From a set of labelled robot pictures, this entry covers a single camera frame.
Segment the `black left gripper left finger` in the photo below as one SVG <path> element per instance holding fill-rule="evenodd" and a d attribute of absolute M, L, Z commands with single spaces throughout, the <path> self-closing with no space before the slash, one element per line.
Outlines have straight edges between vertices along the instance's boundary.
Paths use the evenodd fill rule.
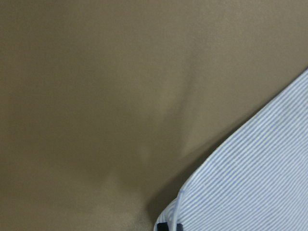
<path fill-rule="evenodd" d="M 168 231 L 168 224 L 167 223 L 157 223 L 156 230 L 157 231 Z"/>

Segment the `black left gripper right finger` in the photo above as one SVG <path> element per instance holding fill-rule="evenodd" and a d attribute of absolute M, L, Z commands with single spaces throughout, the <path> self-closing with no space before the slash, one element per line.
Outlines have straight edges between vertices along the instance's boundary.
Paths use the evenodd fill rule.
<path fill-rule="evenodd" d="M 183 225 L 180 224 L 180 223 L 178 223 L 178 224 L 176 225 L 176 231 L 183 231 Z"/>

